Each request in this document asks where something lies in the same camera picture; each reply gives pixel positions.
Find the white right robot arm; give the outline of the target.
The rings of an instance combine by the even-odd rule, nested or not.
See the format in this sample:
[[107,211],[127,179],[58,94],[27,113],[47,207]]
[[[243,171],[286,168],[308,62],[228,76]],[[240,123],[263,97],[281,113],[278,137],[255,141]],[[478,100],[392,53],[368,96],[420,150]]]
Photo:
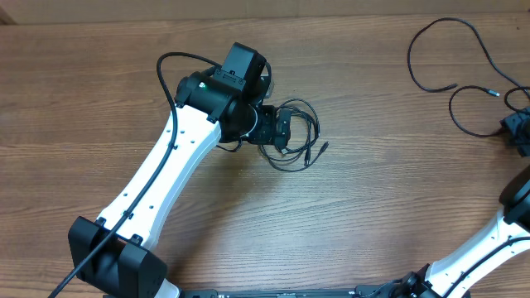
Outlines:
[[493,217],[448,256],[367,292],[370,297],[468,297],[469,289],[529,249],[529,169],[499,195]]

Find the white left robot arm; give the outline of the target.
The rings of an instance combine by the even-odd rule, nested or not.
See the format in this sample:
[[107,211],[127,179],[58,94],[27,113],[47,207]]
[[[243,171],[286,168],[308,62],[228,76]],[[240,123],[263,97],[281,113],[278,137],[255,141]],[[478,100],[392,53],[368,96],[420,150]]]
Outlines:
[[122,193],[96,220],[77,218],[68,233],[73,271],[53,291],[78,277],[107,297],[179,297],[154,255],[177,197],[205,156],[220,143],[272,145],[285,152],[289,112],[263,100],[272,71],[256,50],[234,43],[222,65],[181,80],[167,93],[171,114],[165,131]]

